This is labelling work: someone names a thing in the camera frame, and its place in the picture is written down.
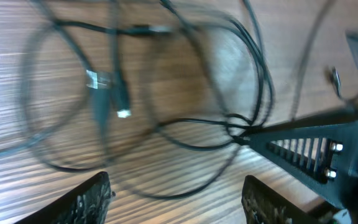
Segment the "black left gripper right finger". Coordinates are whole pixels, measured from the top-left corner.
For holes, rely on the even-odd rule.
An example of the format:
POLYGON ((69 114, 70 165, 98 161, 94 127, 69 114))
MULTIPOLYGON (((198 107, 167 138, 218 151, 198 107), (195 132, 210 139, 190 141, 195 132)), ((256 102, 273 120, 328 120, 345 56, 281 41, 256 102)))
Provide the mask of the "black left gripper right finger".
POLYGON ((241 203, 247 224, 319 223, 253 175, 245 177, 241 203))

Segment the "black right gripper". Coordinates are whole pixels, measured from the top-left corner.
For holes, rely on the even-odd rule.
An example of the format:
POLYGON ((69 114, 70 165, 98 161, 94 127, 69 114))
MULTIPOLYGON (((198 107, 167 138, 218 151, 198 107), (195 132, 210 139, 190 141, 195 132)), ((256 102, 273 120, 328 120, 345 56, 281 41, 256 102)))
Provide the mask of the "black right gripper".
POLYGON ((256 126, 247 144, 339 208, 358 210, 358 110, 335 108, 256 126))

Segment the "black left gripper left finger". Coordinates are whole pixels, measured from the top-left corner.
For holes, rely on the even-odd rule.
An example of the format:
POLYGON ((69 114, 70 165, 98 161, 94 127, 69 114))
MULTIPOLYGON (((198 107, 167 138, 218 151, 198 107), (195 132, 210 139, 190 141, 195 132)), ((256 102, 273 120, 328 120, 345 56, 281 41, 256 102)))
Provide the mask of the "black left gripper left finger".
POLYGON ((109 204, 116 196, 108 173, 98 172, 41 210, 18 221, 19 224, 104 223, 109 204))

